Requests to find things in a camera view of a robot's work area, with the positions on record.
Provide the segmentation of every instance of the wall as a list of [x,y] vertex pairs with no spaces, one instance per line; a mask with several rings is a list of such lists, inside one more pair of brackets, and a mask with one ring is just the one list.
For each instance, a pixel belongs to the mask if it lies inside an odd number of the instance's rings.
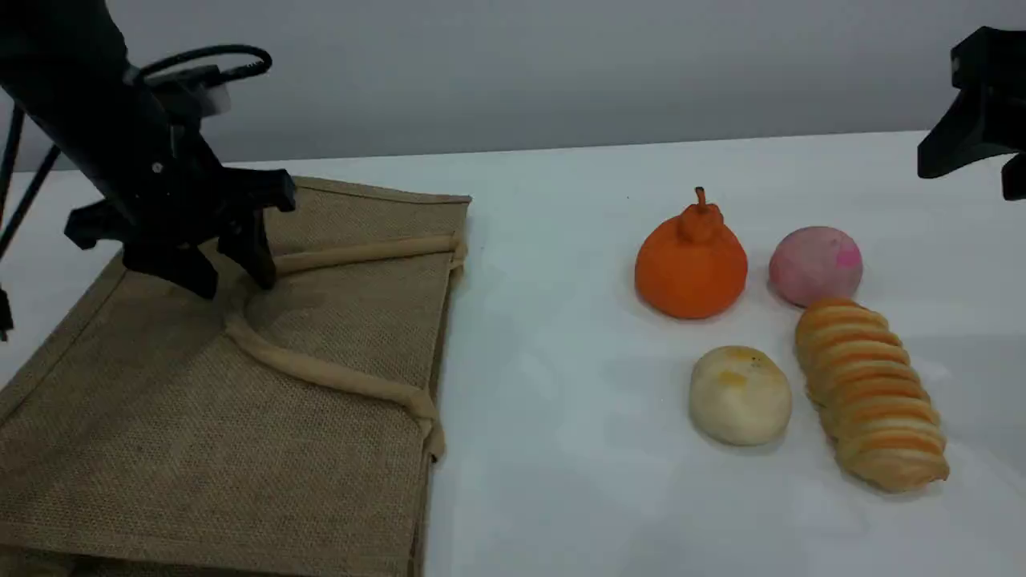
[[[1022,0],[109,6],[136,65],[218,42],[271,51],[271,73],[205,125],[226,160],[926,128],[954,97],[951,46],[1026,28]],[[25,156],[45,143],[31,133]]]

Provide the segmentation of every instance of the bread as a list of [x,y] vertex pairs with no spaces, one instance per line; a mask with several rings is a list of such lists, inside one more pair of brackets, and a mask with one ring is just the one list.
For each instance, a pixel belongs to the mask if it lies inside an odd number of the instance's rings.
[[890,492],[947,478],[940,415],[885,318],[846,299],[815,303],[795,353],[843,469]]
[[692,371],[692,421],[729,445],[762,445],[778,438],[791,418],[791,386],[777,364],[749,347],[719,347]]

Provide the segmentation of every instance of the white table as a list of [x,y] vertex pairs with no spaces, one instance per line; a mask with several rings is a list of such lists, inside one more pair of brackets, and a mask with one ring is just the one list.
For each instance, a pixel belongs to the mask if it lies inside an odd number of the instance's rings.
[[[921,136],[250,165],[474,196],[429,577],[1022,575],[1026,202],[1001,200],[1002,159],[918,180]],[[632,266],[696,185],[751,272],[727,313],[679,322],[637,300]],[[4,381],[116,249],[83,254],[62,236],[68,210],[95,196],[81,176],[53,175],[0,267],[17,323],[0,347]],[[842,476],[800,394],[798,311],[766,288],[765,267],[785,234],[820,224],[860,243],[859,298],[887,315],[945,419],[951,477],[924,494]],[[791,378],[783,443],[729,449],[689,423],[690,364],[725,344],[762,349]]]

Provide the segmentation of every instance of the black cable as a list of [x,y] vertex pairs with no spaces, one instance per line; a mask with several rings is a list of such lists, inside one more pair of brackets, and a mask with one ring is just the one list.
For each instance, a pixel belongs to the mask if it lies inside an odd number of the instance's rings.
[[10,241],[14,238],[17,227],[22,225],[22,221],[25,220],[25,216],[29,213],[29,207],[32,206],[32,201],[39,194],[39,189],[43,188],[43,181],[46,179],[46,175],[49,174],[50,168],[53,168],[53,163],[57,161],[58,156],[61,156],[61,149],[56,146],[51,146],[50,150],[46,153],[46,157],[43,158],[43,162],[36,170],[35,176],[32,177],[29,188],[25,189],[25,196],[22,197],[22,200],[17,203],[17,207],[14,208],[14,213],[11,214],[10,223],[3,229],[3,235],[0,235],[0,259],[3,259],[4,254],[7,253],[7,246],[10,245]]
[[7,144],[3,149],[3,162],[0,163],[0,226],[3,225],[7,191],[10,190],[10,179],[14,174],[14,160],[17,159],[17,147],[22,141],[22,126],[25,124],[25,111],[16,104],[12,106],[10,125],[7,127]]
[[260,60],[260,62],[230,68],[222,72],[219,79],[209,84],[210,86],[216,86],[219,84],[226,84],[243,78],[259,76],[271,68],[271,54],[268,53],[267,50],[258,48],[256,46],[250,46],[248,44],[218,44],[215,46],[196,48],[195,50],[186,50],[185,52],[160,59],[153,64],[144,66],[140,69],[139,76],[135,78],[135,81],[143,82],[149,76],[188,62],[227,54],[248,54],[250,56],[255,56]]

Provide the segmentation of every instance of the toy food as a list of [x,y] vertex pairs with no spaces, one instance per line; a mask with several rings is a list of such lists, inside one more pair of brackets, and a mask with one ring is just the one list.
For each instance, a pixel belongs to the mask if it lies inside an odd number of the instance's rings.
[[780,241],[770,260],[770,284],[800,307],[829,297],[852,297],[861,280],[859,246],[835,228],[798,229]]
[[948,477],[941,417],[886,319],[825,299],[805,310],[794,337],[808,396],[843,469],[896,493]]
[[791,386],[762,352],[720,347],[695,363],[688,394],[692,421],[731,445],[762,445],[780,436],[791,418]]
[[638,251],[634,284],[638,295],[677,318],[706,318],[726,310],[745,288],[748,258],[723,224],[705,190],[698,204],[659,225]]

